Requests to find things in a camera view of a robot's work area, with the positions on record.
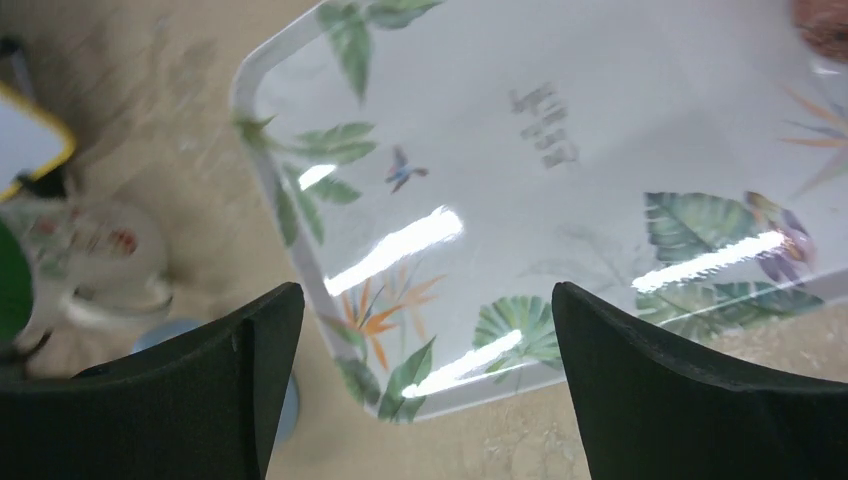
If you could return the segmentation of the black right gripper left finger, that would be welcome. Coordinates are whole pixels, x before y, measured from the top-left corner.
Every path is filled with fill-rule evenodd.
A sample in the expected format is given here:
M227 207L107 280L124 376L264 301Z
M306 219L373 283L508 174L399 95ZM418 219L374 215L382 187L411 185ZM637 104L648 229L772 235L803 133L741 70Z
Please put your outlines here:
M305 310L285 283L69 379L1 382L5 479L262 479Z

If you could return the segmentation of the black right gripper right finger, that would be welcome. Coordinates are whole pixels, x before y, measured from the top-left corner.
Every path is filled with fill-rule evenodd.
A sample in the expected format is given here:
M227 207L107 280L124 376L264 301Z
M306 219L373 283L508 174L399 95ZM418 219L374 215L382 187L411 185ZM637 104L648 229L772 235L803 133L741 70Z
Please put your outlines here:
M843 479L847 387L675 335L571 282L552 315L595 479Z

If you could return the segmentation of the pink mug front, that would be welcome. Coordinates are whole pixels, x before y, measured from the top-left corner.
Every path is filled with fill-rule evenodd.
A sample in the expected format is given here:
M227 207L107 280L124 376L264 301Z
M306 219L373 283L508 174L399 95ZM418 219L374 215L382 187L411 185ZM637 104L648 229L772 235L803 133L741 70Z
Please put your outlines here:
M795 0L792 22L817 54L847 63L847 0Z

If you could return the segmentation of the light blue mug back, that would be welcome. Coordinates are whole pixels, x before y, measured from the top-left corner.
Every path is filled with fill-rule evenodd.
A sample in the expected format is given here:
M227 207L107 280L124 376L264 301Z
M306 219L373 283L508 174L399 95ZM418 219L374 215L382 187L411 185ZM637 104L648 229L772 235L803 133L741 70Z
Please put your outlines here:
M155 345L163 343L179 335L185 334L203 325L195 319L176 318L143 333L132 347L132 353L138 353ZM285 399L276 430L274 446L288 440L296 427L300 411L300 398L294 376L288 380Z

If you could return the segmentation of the cream illustrated mug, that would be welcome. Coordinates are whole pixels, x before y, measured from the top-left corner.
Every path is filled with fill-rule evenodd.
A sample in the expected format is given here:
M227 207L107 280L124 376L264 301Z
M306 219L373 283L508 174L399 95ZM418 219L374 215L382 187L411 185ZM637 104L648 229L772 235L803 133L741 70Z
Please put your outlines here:
M1 205L1 360L29 358L60 327L162 323L174 303L156 221L121 202Z

